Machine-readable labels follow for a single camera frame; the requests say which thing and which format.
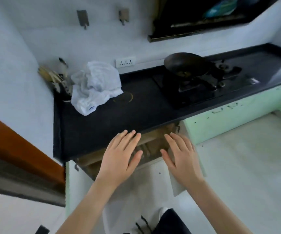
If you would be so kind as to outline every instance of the hand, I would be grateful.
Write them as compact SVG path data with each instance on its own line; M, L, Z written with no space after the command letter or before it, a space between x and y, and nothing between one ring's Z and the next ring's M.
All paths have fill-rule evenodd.
M186 189L203 183L204 178L197 151L190 140L183 135L174 133L171 133L170 136L165 134L165 138L174 154L175 164L164 149L161 150L162 157L176 180Z
M134 136L135 130L127 134L127 130L117 134L109 143L96 181L102 180L115 189L134 172L143 151L138 151L129 164L129 159L140 140L140 133Z

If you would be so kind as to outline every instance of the forearm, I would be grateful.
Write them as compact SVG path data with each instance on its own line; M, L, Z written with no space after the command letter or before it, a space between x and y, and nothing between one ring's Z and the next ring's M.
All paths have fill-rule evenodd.
M91 233L114 190L115 187L104 183L104 181L95 181L56 234Z
M252 234L206 182L189 188L188 192L217 234Z

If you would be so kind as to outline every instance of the crumpled plastic bag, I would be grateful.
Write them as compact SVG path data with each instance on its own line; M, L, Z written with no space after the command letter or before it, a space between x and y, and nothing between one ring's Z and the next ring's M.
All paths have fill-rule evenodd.
M74 82L71 104L84 116L123 93L118 70L105 62L88 62L85 69L73 74L71 79Z

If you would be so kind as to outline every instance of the brown door frame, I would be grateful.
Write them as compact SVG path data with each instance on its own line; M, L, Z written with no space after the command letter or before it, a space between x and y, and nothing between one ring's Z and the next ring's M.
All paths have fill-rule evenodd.
M0 159L65 187L65 168L0 121Z

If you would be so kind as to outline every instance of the pant leg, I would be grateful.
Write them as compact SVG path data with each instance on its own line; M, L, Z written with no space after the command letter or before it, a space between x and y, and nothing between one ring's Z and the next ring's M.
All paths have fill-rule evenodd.
M173 209L168 209L161 217L153 234L191 234Z

